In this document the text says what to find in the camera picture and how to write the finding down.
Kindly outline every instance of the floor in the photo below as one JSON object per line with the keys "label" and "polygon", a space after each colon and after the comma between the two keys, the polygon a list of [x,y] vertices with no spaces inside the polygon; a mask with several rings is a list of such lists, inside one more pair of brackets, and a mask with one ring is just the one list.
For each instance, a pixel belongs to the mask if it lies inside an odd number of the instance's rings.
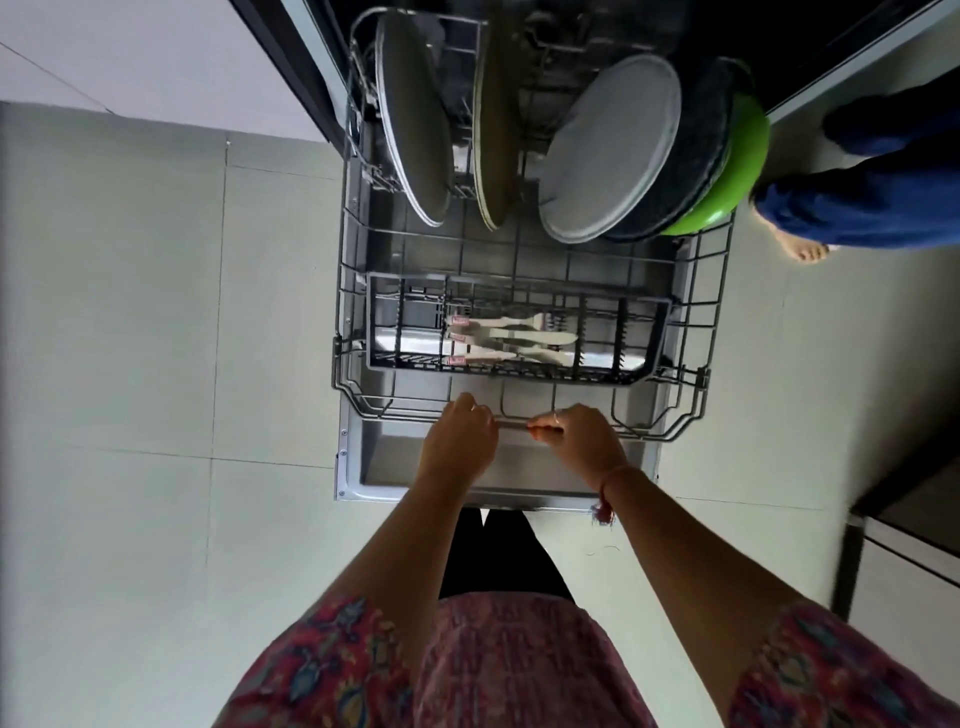
{"label": "floor", "polygon": [[[823,103],[946,70],[958,31]],[[3,722],[208,725],[389,512],[333,500],[339,161],[0,109]],[[777,127],[771,169],[850,162],[822,111]],[[828,600],[848,504],[955,408],[958,277],[960,247],[801,268],[741,214],[708,414],[662,487]],[[531,522],[659,724],[719,725],[622,530]]]}

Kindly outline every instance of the bare foot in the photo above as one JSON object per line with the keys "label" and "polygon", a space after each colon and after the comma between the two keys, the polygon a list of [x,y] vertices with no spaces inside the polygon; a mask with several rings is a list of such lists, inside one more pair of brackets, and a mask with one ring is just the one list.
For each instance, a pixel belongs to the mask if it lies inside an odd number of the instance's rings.
{"label": "bare foot", "polygon": [[764,227],[777,238],[777,241],[786,254],[794,260],[801,263],[819,263],[836,247],[833,245],[824,245],[823,243],[818,243],[816,240],[808,240],[805,237],[782,231],[757,211],[753,200],[750,201],[750,209],[753,211],[756,219],[763,223]]}

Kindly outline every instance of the lower dish rack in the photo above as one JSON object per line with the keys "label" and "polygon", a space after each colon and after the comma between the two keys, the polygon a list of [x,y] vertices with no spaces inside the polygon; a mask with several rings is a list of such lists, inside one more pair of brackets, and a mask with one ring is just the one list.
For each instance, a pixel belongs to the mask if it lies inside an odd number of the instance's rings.
{"label": "lower dish rack", "polygon": [[[524,93],[521,204],[490,231],[475,201],[469,143],[470,63],[484,23],[431,16],[449,29],[440,63],[452,57],[462,72],[444,87],[458,139],[454,199],[443,225],[430,228],[396,179],[376,116],[370,52],[357,41],[358,26],[380,12],[362,14],[350,39],[333,386],[365,421],[428,424],[451,398],[471,391],[506,426],[583,401],[606,412],[624,440],[677,438],[706,410],[732,216],[684,237],[570,246],[544,232],[537,211],[538,150],[603,67],[593,67],[589,46],[612,42],[551,46],[532,37],[541,73]],[[472,45],[463,42],[469,34]],[[593,65],[585,69],[587,58]],[[451,316],[540,314],[550,328],[576,333],[565,347],[568,365],[470,360],[447,337]]]}

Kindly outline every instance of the red thread bracelet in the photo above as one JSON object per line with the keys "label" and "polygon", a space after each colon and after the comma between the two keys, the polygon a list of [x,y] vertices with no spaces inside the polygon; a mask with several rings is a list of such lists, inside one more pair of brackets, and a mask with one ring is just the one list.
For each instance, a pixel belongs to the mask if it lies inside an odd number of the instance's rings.
{"label": "red thread bracelet", "polygon": [[603,523],[604,525],[613,523],[613,506],[610,505],[607,497],[604,496],[604,490],[607,488],[607,481],[610,480],[611,477],[625,470],[636,470],[636,468],[630,463],[625,463],[624,465],[618,465],[612,470],[607,471],[603,477],[600,478],[600,487],[597,488],[597,493],[600,494],[600,502],[593,506],[593,518],[597,522]]}

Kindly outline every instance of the floral top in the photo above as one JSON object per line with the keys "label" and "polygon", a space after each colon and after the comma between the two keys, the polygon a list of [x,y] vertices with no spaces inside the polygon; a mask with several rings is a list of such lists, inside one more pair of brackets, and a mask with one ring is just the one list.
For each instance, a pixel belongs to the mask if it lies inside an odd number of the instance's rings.
{"label": "floral top", "polygon": [[[610,639],[555,596],[439,602],[414,688],[393,625],[364,599],[321,602],[256,660],[217,728],[655,728]],[[731,728],[948,728],[960,709],[827,610],[784,610],[744,672]]]}

